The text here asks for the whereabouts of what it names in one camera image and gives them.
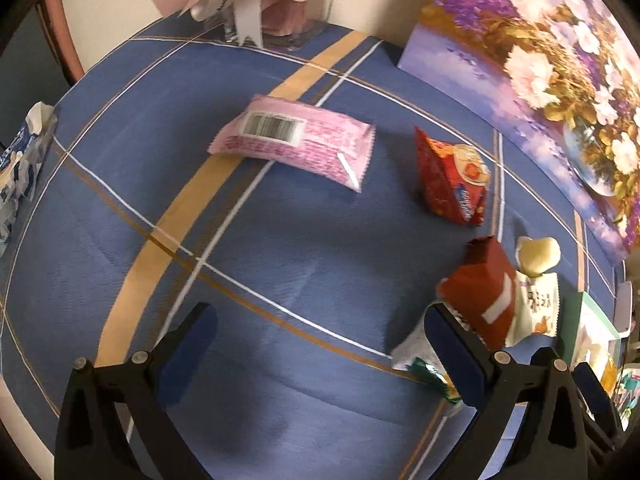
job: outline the lavender sprig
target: lavender sprig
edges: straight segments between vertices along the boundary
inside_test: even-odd
[[[628,247],[631,247],[636,241],[636,226],[638,222],[640,222],[640,193],[636,194],[636,201],[631,210],[631,216],[626,223],[626,244]]]
[[[581,48],[574,48],[574,51],[582,65],[587,69],[587,72],[589,73],[589,79],[591,79],[593,85],[596,88],[599,88],[600,85],[603,84],[603,79],[598,58],[592,56],[591,54],[587,54]]]
[[[465,30],[482,34],[488,16],[516,18],[518,11],[509,0],[444,0],[437,1],[445,12],[453,15],[453,22]]]

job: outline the green box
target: green box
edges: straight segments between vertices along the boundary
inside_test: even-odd
[[[556,352],[569,366],[574,364],[572,361],[576,351],[575,345],[581,325],[580,320],[587,310],[593,313],[598,322],[600,322],[602,331],[607,332],[609,355],[615,362],[618,362],[620,357],[620,334],[598,304],[586,292],[568,295],[562,301],[559,340],[556,345]]]

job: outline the purple flower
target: purple flower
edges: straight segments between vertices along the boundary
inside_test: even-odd
[[[640,193],[636,194],[636,201],[634,202],[633,209],[631,210],[631,216],[626,223],[626,246],[631,247],[636,241],[636,226],[640,222]]]
[[[476,33],[486,30],[482,19],[487,16],[515,18],[518,15],[509,0],[444,0],[436,4],[453,15],[457,26]]]
[[[602,84],[602,74],[600,73],[600,63],[598,58],[592,54],[587,54],[581,48],[576,48],[575,53],[580,59],[582,65],[587,69],[589,73],[589,79],[596,88],[599,88]]]
[[[618,114],[620,116],[625,116],[627,118],[631,117],[631,115],[633,115],[633,107],[631,106],[631,103],[629,103],[629,101],[627,101],[626,99],[616,99],[614,102],[614,107],[617,108],[618,110]]]

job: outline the tan stripe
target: tan stripe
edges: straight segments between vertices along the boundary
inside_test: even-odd
[[[584,291],[584,236],[582,234],[582,218],[578,212],[574,210],[575,218],[575,237],[578,238],[578,283],[576,285],[578,292]]]
[[[435,425],[436,420],[437,420],[438,416],[440,415],[440,412],[442,411],[442,409],[444,408],[446,403],[447,403],[447,401],[442,399],[440,401],[440,403],[438,404],[438,407],[436,408],[436,411],[431,416],[431,420],[429,421],[429,423],[427,425],[427,429],[424,430],[424,434],[422,435],[421,439],[418,441],[418,445],[415,447],[414,452],[411,453],[411,456],[409,457],[409,460],[406,462],[406,464],[404,464],[404,467],[402,468],[402,471],[398,475],[398,480],[402,480],[406,476],[406,474],[409,472],[409,469],[411,468],[412,464],[415,462],[415,459],[418,458],[418,455],[420,455],[420,452],[421,452],[422,448],[424,447],[424,444],[427,442],[427,439],[428,439],[429,435],[431,434],[431,430],[433,430],[433,426]]]
[[[310,60],[309,63],[315,66],[301,67],[274,88],[270,95],[299,99],[326,73],[321,67],[331,68],[366,38],[367,35],[361,32],[350,32]],[[241,161],[242,157],[236,155],[210,156],[162,215],[158,228],[181,242]],[[172,251],[177,249],[176,243],[158,230],[154,230],[152,237]],[[124,361],[146,305],[171,261],[171,256],[155,243],[146,241],[122,283],[100,334],[96,366]]]
[[[235,182],[233,186],[230,186],[231,189],[225,193],[225,199],[218,204],[216,211],[211,215],[211,218],[207,219],[208,225],[199,233],[193,249],[194,256],[198,258],[202,256],[207,244],[222,225],[222,222],[225,220],[229,211],[231,211],[236,202],[238,202],[249,184],[251,184],[258,173],[260,173],[260,170],[265,164],[266,161],[263,161],[263,164],[255,164],[251,170],[242,172],[242,178],[238,178],[238,181]],[[140,347],[141,350],[148,350],[154,347],[154,343],[158,339],[158,335],[162,330],[166,317],[175,303],[175,300],[178,298],[180,291],[189,279],[192,270],[193,269],[183,268],[180,271],[168,294],[164,297],[164,300],[157,308],[154,309],[154,321],[151,328],[147,331],[145,342],[142,343],[142,346]]]

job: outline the candy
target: candy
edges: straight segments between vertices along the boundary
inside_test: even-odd
[[[478,152],[433,140],[417,126],[415,143],[420,187],[432,211],[459,224],[481,225],[491,174]]]
[[[276,160],[362,190],[375,127],[323,108],[255,96],[224,126],[209,153]]]
[[[391,359],[395,370],[407,371],[421,382],[430,384],[449,402],[460,401],[460,395],[424,333],[424,314],[406,339],[392,350]]]

